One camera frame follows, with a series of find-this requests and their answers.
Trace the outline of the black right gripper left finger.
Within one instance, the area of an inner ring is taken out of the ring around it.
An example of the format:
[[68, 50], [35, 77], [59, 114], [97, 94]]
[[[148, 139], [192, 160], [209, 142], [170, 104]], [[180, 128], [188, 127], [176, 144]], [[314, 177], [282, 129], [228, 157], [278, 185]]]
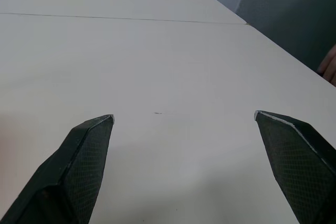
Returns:
[[99, 195], [112, 114], [74, 127], [34, 172], [0, 224], [88, 224]]

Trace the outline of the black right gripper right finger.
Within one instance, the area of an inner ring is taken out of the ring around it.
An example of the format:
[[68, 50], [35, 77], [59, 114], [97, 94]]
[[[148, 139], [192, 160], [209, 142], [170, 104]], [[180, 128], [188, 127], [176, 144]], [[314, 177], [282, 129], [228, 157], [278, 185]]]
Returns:
[[306, 122], [261, 110], [254, 119], [299, 224], [336, 224], [336, 149]]

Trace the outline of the bystander bare hand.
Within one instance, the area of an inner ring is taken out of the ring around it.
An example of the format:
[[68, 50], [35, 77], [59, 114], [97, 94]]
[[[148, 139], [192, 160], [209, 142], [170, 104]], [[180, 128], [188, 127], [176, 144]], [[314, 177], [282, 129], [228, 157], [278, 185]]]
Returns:
[[336, 87], [336, 44], [329, 50], [320, 63], [317, 73]]

